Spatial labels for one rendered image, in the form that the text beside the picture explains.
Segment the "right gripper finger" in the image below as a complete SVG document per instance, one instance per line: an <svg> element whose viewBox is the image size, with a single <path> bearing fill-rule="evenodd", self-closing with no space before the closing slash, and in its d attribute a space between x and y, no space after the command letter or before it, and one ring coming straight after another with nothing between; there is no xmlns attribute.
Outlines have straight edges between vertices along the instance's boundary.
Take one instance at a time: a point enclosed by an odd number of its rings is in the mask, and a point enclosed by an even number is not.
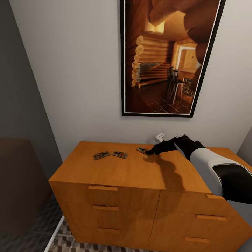
<svg viewBox="0 0 252 252"><path fill-rule="evenodd" d="M151 154L151 155L154 155L154 150L153 150L153 148L151 149L151 150L149 150L149 151L146 151L146 154Z"/></svg>

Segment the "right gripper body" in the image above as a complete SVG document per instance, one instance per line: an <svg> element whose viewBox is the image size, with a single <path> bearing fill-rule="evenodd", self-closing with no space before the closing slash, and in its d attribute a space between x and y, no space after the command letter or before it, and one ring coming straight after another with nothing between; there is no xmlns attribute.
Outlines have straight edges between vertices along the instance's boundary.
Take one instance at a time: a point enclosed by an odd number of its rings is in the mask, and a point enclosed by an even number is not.
<svg viewBox="0 0 252 252"><path fill-rule="evenodd" d="M166 145L167 141L162 141L162 143L159 143L158 145L155 145L153 147L153 150L155 152L156 155L159 155L161 152L167 152L167 151L170 151L168 148L167 148L167 145Z"/></svg>

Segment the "mousetrap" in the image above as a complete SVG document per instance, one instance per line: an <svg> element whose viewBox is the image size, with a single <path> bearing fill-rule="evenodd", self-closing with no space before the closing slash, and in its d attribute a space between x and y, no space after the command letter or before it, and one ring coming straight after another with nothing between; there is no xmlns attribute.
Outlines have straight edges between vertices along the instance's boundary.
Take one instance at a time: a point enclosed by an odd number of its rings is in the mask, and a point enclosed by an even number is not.
<svg viewBox="0 0 252 252"><path fill-rule="evenodd" d="M145 155L147 155L147 156L150 156L150 154L146 154L146 151L148 151L148 150L145 149L145 148L142 148L141 146L139 148L137 148L136 150L143 153L143 154L145 154Z"/></svg>
<svg viewBox="0 0 252 252"><path fill-rule="evenodd" d="M95 160L99 160L101 158L105 158L105 157L108 157L110 156L111 154L109 153L109 151L105 151L105 152L101 152L101 153L98 153L98 154L95 154L94 155L94 159Z"/></svg>
<svg viewBox="0 0 252 252"><path fill-rule="evenodd" d="M127 159L128 154L127 153L123 153L123 152L119 152L119 151L114 151L113 156L119 157L119 158L123 158L123 159Z"/></svg>

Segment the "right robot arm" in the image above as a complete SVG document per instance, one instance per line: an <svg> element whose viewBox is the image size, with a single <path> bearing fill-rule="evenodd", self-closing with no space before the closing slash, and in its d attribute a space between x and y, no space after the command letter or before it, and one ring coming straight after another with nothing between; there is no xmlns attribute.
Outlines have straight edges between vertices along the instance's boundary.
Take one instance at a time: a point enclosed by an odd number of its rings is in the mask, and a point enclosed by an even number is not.
<svg viewBox="0 0 252 252"><path fill-rule="evenodd" d="M199 141L181 134L163 141L157 135L157 144L146 154L178 150L196 168L209 190L222 196L252 227L252 173L238 162L223 157L204 147Z"/></svg>

